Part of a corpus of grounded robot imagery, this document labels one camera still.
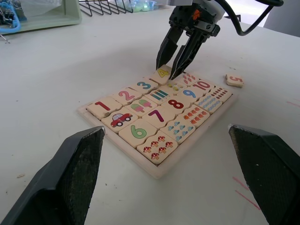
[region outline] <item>pink mark on table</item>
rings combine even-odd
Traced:
[[[298,105],[298,104],[295,104],[295,103],[293,103],[293,102],[289,102],[289,101],[287,101],[286,103],[288,103],[288,104],[292,104],[292,105],[294,105],[294,106],[297,106],[297,107],[299,107],[299,108],[300,108],[300,105]]]
[[[232,179],[234,179],[236,182],[238,182],[238,183],[239,183],[243,188],[245,188],[247,191],[250,190],[246,185],[244,185],[244,184],[242,183],[242,181],[240,181],[240,180],[237,179],[236,177],[232,177]]]
[[[239,191],[235,190],[236,193],[238,193],[240,196],[242,196],[244,199],[246,199],[248,202],[250,202],[251,204],[254,205],[254,207],[256,207],[258,210],[261,210],[261,208],[259,208],[258,205],[256,205],[253,201],[251,201],[250,199],[248,199],[247,197],[245,197],[242,193],[240,193]]]

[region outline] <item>purple number 7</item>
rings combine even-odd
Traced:
[[[149,115],[149,116],[152,116],[152,115],[154,115],[154,114],[157,115],[157,117],[158,117],[158,119],[159,119],[160,122],[164,122],[164,121],[165,121],[165,120],[163,119],[163,117],[160,115],[159,111],[157,111],[157,110],[153,110],[153,111],[150,112],[148,115]]]

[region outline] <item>red car illustration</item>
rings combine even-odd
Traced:
[[[111,126],[113,128],[115,128],[116,126],[122,127],[123,126],[123,122],[125,122],[125,121],[131,121],[131,117],[132,117],[132,115],[129,114],[129,113],[126,113],[124,115],[121,114],[121,113],[115,114],[115,115],[112,116]]]

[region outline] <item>blue object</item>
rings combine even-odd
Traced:
[[[14,7],[10,3],[7,3],[7,2],[1,2],[0,7],[8,8],[14,13],[14,20],[12,23],[12,28],[0,28],[0,33],[16,33],[16,32],[18,32],[21,29],[21,23],[15,12]]]

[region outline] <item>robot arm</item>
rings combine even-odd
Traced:
[[[156,59],[157,69],[166,64],[177,49],[177,42],[183,31],[189,36],[186,45],[181,46],[173,62],[170,79],[173,80],[183,73],[193,61],[200,46],[211,36],[220,32],[217,22],[223,17],[225,11],[231,18],[237,33],[241,36],[250,33],[272,10],[274,6],[282,6],[282,0],[256,0],[269,7],[246,31],[242,31],[234,11],[225,0],[156,0],[158,3],[176,6],[173,10],[169,29],[164,38]]]

